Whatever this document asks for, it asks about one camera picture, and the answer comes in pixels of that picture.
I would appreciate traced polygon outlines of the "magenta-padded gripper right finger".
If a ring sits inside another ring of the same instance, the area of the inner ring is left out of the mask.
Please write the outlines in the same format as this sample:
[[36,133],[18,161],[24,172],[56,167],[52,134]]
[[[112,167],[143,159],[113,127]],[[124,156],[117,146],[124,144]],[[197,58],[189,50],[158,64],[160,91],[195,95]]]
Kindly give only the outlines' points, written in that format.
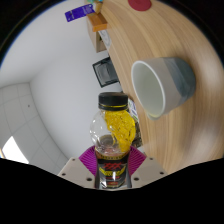
[[128,158],[128,186],[140,188],[159,180],[167,172],[152,157],[147,157],[138,149],[132,147]]

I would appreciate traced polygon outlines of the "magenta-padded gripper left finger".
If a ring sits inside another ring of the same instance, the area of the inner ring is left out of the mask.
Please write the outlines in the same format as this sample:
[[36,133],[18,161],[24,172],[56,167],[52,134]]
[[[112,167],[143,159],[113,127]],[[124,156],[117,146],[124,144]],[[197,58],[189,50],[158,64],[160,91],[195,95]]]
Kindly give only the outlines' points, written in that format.
[[91,146],[80,157],[71,157],[59,172],[58,176],[84,188],[95,188],[97,159]]

